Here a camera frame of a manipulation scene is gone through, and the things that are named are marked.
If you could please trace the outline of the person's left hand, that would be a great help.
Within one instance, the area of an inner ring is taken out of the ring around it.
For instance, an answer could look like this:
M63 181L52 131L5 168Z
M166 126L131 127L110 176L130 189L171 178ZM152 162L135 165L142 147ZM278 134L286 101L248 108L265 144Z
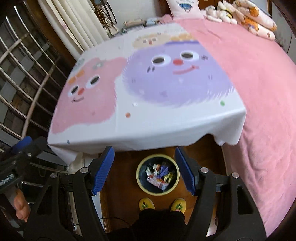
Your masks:
M30 207L25 200L23 192L20 189L16 190L16 196L14 198L14 208L16 210L16 216L19 220L27 222L30 215Z

